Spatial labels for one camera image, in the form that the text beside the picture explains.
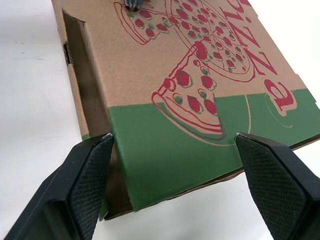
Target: red lettering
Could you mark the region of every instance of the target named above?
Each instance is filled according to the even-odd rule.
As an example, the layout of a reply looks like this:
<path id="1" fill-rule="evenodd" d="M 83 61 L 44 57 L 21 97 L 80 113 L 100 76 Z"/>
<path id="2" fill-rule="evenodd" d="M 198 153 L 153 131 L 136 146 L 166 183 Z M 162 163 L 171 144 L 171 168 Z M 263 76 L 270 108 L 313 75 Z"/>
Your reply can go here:
<path id="1" fill-rule="evenodd" d="M 250 52 L 248 49 L 244 48 L 245 53 L 248 55 L 248 57 L 250 58 L 254 69 L 258 72 L 259 75 L 266 75 L 263 71 L 260 71 L 259 68 L 257 67 L 256 63 L 254 62 L 257 61 L 258 63 L 260 63 L 262 66 L 264 66 L 266 69 L 268 69 L 269 71 L 273 72 L 275 75 L 278 75 L 276 70 L 274 69 L 274 67 L 271 65 L 269 59 L 267 58 L 266 54 L 262 51 L 260 51 L 259 53 L 261 55 L 264 56 L 264 58 L 266 59 L 267 63 L 262 61 L 260 58 L 258 58 L 256 55 L 254 55 L 252 52 Z"/>
<path id="2" fill-rule="evenodd" d="M 228 18 L 232 18 L 232 19 L 238 19 L 238 20 L 241 20 L 243 21 L 243 18 L 239 15 L 238 12 L 236 12 L 236 14 L 234 13 L 231 13 L 231 12 L 228 12 L 228 11 L 224 11 L 221 7 L 220 7 L 224 17 L 229 20 Z"/>
<path id="3" fill-rule="evenodd" d="M 281 82 L 278 84 L 284 89 L 286 96 L 280 91 L 276 84 L 269 79 L 264 80 L 264 85 L 269 94 L 271 101 L 277 108 L 281 116 L 286 116 L 288 110 L 297 108 L 297 102 L 291 91 L 289 91 Z"/>
<path id="4" fill-rule="evenodd" d="M 246 39 L 248 39 L 250 42 L 252 42 L 254 45 L 256 45 L 258 48 L 260 48 L 259 43 L 257 42 L 257 40 L 255 39 L 255 37 L 253 36 L 253 34 L 251 33 L 250 29 L 246 26 L 244 26 L 243 28 L 246 29 L 250 36 L 245 34 L 242 30 L 240 30 L 237 26 L 235 26 L 234 24 L 232 24 L 230 21 L 228 21 L 228 23 L 230 24 L 232 30 L 234 31 L 237 39 L 239 40 L 239 42 L 241 43 L 241 45 L 243 46 L 248 46 L 247 44 L 245 44 L 242 39 L 240 38 L 239 34 L 241 34 L 243 37 L 245 37 Z"/>
<path id="5" fill-rule="evenodd" d="M 231 7 L 233 7 L 233 9 L 236 10 L 237 12 L 242 13 L 242 14 L 245 12 L 244 8 L 241 6 L 241 4 L 238 2 L 238 0 L 235 0 L 235 1 L 239 4 L 239 6 L 233 5 L 231 2 L 229 2 L 229 0 L 226 0 L 226 1 L 227 1 L 227 2 L 231 5 Z"/>
<path id="6" fill-rule="evenodd" d="M 251 7 L 251 4 L 250 4 L 250 2 L 249 2 L 248 0 L 239 0 L 239 1 L 240 1 L 240 3 L 242 3 L 242 4 L 248 5 L 248 6 Z"/>

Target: pizza illustration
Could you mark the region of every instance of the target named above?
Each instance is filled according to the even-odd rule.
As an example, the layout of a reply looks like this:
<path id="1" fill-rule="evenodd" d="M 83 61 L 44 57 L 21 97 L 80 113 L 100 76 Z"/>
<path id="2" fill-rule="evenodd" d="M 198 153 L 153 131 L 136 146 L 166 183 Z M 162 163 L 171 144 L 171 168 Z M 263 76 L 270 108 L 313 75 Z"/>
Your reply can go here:
<path id="1" fill-rule="evenodd" d="M 217 82 L 192 47 L 186 57 L 152 94 L 152 102 L 174 124 L 202 140 L 219 140 L 222 126 L 215 105 Z"/>
<path id="2" fill-rule="evenodd" d="M 138 12 L 119 2 L 114 7 L 125 31 L 140 45 L 178 35 L 186 54 L 152 93 L 152 102 L 193 137 L 207 143 L 223 139 L 215 104 L 216 79 L 249 82 L 255 76 L 228 21 L 204 0 L 166 0 L 156 10 L 147 0 Z"/>

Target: white table surface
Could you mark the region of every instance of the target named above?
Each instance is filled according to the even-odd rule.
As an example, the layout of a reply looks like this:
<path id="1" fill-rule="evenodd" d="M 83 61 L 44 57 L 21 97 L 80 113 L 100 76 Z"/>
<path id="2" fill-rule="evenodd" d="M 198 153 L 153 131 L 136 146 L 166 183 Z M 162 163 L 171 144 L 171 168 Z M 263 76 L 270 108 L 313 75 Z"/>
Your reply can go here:
<path id="1" fill-rule="evenodd" d="M 294 71 L 320 103 L 319 1 L 250 2 Z M 0 0 L 0 133 L 2 239 L 41 182 L 81 141 L 50 0 Z M 320 142 L 296 153 L 320 176 Z M 98 222 L 93 239 L 272 237 L 251 198 L 245 175 L 241 174 L 139 212 Z"/>

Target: pizza box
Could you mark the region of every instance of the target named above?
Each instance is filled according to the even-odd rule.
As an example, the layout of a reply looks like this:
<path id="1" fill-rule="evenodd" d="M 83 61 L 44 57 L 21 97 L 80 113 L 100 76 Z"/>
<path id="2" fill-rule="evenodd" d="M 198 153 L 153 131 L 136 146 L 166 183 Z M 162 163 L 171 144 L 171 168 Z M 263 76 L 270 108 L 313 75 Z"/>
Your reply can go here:
<path id="1" fill-rule="evenodd" d="M 52 0 L 82 138 L 112 131 L 106 219 L 242 170 L 237 132 L 301 147 L 320 111 L 248 0 Z"/>

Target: green printed area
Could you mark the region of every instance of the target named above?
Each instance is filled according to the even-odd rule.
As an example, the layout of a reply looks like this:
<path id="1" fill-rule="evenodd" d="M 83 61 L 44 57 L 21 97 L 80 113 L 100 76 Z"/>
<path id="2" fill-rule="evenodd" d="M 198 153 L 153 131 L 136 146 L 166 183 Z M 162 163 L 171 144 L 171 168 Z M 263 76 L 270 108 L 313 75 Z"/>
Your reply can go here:
<path id="1" fill-rule="evenodd" d="M 133 208 L 145 208 L 240 168 L 237 148 L 232 145 L 237 132 L 250 129 L 251 134 L 287 145 L 320 133 L 320 111 L 310 92 L 295 90 L 293 95 L 298 107 L 285 117 L 265 94 L 248 95 L 248 104 L 245 96 L 217 98 L 225 138 L 210 142 L 229 146 L 192 137 L 153 104 L 111 107 L 116 147 Z M 169 113 L 163 103 L 160 107 Z"/>
<path id="2" fill-rule="evenodd" d="M 90 139 L 91 136 L 89 133 L 87 133 L 87 134 L 83 135 L 81 138 L 82 138 L 82 141 L 84 141 L 84 140 Z"/>

